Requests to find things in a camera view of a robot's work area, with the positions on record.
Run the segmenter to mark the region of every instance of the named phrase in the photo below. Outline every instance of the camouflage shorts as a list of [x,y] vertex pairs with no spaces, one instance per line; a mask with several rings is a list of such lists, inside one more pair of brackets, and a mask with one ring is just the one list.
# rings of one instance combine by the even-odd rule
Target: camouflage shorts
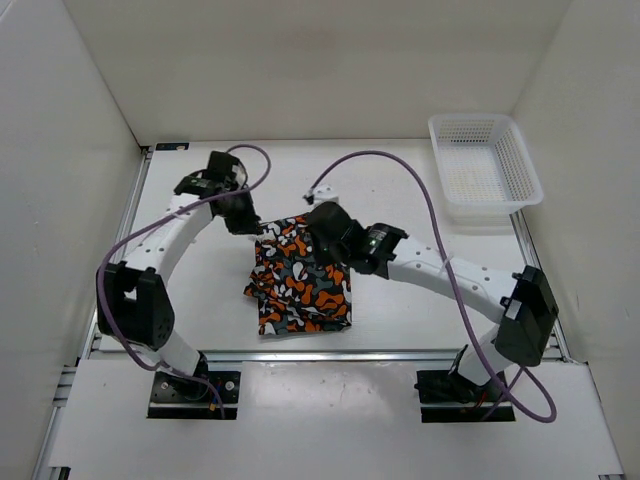
[[351,325],[348,268],[316,264],[306,215],[262,225],[245,295],[258,299],[259,333],[339,331]]

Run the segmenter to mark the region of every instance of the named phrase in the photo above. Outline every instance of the perforated basket bottom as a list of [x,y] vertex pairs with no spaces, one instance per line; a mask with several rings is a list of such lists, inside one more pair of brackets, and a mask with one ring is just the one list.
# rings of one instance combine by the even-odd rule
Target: perforated basket bottom
[[506,202],[492,147],[441,146],[441,167],[449,199],[457,202]]

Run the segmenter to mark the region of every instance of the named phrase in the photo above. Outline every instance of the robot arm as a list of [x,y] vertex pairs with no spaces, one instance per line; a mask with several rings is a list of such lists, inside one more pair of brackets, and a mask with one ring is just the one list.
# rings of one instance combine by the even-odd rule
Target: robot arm
[[[403,230],[385,224],[365,229],[334,202],[317,205],[307,224],[322,263],[341,262],[361,274],[412,283],[453,298],[439,253]],[[480,340],[493,370],[501,372],[514,363],[538,365],[558,313],[544,273],[530,266],[521,274],[510,274],[457,258],[450,262],[464,303],[496,324]],[[449,375],[457,383],[454,398],[456,392],[484,386],[489,378],[475,350],[465,347]],[[459,398],[468,399],[466,393]]]
[[[206,373],[204,355],[189,346],[174,330],[174,312],[166,285],[176,264],[200,231],[216,216],[225,219],[232,234],[254,234],[260,217],[250,193],[204,203],[182,215],[175,212],[195,201],[246,186],[247,174],[236,157],[212,152],[205,170],[185,177],[175,188],[167,214],[173,222],[144,237],[118,264],[105,272],[105,292],[114,319],[127,341],[165,370],[189,376]],[[102,308],[98,327],[113,335]]]

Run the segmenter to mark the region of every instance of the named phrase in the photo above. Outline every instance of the wall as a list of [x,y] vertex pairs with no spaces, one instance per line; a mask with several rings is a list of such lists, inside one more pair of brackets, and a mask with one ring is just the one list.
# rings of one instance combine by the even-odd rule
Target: wall
[[64,5],[0,2],[0,478],[28,478],[140,159]]
[[546,198],[527,222],[640,478],[640,2],[574,0],[515,110]]
[[133,132],[416,138],[512,111],[570,0],[65,0]]

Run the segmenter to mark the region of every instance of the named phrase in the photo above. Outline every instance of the white plastic basket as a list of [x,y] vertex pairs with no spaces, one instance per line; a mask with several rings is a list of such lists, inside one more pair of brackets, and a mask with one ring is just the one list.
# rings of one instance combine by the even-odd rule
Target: white plastic basket
[[542,187],[512,118],[435,115],[429,131],[447,210],[456,221],[494,223],[542,201]]

